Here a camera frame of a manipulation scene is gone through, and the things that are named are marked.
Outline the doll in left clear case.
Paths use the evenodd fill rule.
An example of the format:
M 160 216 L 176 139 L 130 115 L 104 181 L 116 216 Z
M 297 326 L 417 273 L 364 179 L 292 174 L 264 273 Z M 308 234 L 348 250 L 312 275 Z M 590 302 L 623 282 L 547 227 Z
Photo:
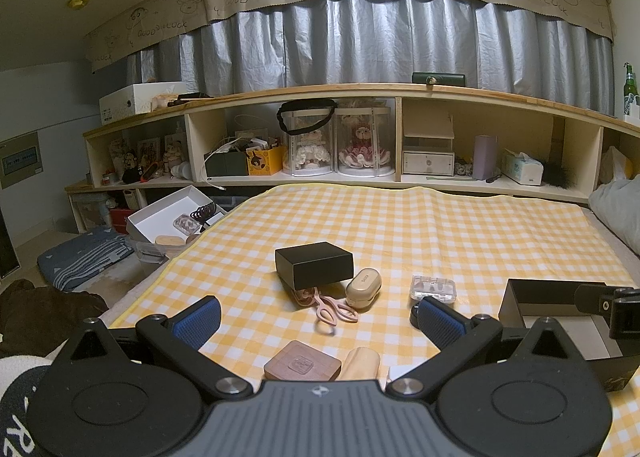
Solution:
M 334 170 L 331 99 L 294 100 L 277 111 L 283 132 L 283 171 L 293 177 L 322 176 Z

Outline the doll in clear case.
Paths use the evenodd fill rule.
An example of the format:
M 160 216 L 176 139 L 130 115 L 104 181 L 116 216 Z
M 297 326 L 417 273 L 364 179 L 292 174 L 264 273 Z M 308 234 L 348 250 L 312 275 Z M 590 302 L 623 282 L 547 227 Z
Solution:
M 337 108 L 334 134 L 339 173 L 376 178 L 394 172 L 390 107 Z
M 322 176 L 334 170 L 331 99 L 294 100 L 277 111 L 283 132 L 283 171 L 293 177 Z

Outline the green glass bottle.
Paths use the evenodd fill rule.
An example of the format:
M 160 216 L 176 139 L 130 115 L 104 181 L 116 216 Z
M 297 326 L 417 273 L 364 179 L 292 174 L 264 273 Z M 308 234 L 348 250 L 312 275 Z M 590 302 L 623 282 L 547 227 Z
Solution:
M 623 87 L 623 117 L 625 120 L 639 118 L 639 91 L 636 74 L 630 63 L 625 63 L 625 83 Z

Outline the yellow cardboard box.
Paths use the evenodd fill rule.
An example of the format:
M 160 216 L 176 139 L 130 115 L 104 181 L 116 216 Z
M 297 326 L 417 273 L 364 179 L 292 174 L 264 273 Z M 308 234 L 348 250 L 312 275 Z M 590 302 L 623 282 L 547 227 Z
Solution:
M 250 176 L 272 176 L 282 170 L 282 145 L 269 150 L 247 150 L 245 154 Z

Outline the silver curtain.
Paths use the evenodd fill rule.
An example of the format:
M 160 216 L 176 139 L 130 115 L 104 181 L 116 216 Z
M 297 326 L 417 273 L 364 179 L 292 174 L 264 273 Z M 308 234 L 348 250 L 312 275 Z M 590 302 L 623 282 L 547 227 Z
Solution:
M 310 0 L 236 14 L 127 58 L 129 82 L 226 95 L 454 73 L 472 88 L 612 114 L 613 47 L 589 30 L 476 0 Z

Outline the light wooden oval case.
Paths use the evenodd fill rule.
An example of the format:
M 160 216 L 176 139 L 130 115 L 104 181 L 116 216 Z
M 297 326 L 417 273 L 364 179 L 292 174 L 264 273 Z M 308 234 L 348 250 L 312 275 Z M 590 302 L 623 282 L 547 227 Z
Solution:
M 380 355 L 368 347 L 355 347 L 343 362 L 338 380 L 371 380 L 378 378 Z

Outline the beige earbuds case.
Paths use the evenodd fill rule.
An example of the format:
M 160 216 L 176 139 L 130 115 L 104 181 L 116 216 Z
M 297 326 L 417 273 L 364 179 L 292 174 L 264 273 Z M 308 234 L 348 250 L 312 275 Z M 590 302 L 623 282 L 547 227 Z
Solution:
M 382 288 L 382 277 L 376 269 L 364 267 L 347 284 L 345 300 L 355 310 L 371 307 Z

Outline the folded blue striped blanket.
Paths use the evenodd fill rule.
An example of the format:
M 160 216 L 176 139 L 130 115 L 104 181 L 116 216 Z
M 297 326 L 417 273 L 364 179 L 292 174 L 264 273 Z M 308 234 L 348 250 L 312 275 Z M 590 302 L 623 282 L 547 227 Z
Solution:
M 125 235 L 108 226 L 97 226 L 43 252 L 37 263 L 52 287 L 72 291 L 133 253 Z

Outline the doll in right clear case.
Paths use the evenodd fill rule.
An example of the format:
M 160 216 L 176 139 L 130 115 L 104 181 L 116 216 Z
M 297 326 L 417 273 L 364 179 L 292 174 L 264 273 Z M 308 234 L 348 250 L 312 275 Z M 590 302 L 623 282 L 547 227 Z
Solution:
M 337 108 L 334 134 L 339 173 L 376 178 L 394 172 L 390 107 Z

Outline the square wooden coaster box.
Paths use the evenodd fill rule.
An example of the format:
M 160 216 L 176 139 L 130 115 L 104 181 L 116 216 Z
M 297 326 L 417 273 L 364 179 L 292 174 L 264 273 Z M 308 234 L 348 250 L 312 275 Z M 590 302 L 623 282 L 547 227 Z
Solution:
M 269 380 L 331 381 L 341 369 L 339 359 L 293 340 L 265 364 L 264 375 Z

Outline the black box lid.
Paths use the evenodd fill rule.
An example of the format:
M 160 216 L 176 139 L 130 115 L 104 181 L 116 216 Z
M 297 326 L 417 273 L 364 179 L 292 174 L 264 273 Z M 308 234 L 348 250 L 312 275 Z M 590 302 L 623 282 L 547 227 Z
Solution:
M 328 243 L 307 243 L 274 251 L 276 270 L 292 290 L 338 283 L 354 277 L 352 253 Z

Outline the lilac cylinder container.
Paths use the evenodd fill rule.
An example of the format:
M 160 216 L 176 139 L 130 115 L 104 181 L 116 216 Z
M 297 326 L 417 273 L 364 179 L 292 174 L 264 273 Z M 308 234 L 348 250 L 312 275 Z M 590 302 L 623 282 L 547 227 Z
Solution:
M 472 178 L 477 181 L 490 179 L 495 172 L 498 152 L 497 136 L 475 136 Z

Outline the clear nail tips box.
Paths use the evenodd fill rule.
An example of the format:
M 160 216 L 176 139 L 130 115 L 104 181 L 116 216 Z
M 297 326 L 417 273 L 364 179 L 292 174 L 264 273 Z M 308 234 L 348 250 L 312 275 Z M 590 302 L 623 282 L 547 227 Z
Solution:
M 409 295 L 414 302 L 432 297 L 442 303 L 452 304 L 457 299 L 456 283 L 444 277 L 413 275 Z

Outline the black box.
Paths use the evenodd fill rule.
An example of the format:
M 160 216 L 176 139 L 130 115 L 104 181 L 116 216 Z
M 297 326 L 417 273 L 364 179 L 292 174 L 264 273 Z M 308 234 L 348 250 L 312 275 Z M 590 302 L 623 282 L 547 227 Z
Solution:
M 551 317 L 590 364 L 605 391 L 623 390 L 639 368 L 639 337 L 612 339 L 605 319 L 577 310 L 574 293 L 581 284 L 600 281 L 543 281 L 511 278 L 506 283 L 499 321 L 506 328 L 530 328 Z

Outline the green case on shelf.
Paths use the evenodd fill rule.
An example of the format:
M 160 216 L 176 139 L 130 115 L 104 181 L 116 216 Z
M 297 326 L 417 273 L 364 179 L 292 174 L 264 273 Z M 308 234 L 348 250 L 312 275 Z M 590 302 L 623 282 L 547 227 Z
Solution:
M 424 84 L 424 86 L 449 86 L 449 87 L 465 87 L 465 74 L 457 73 L 432 73 L 432 72 L 414 72 L 411 75 L 413 84 Z

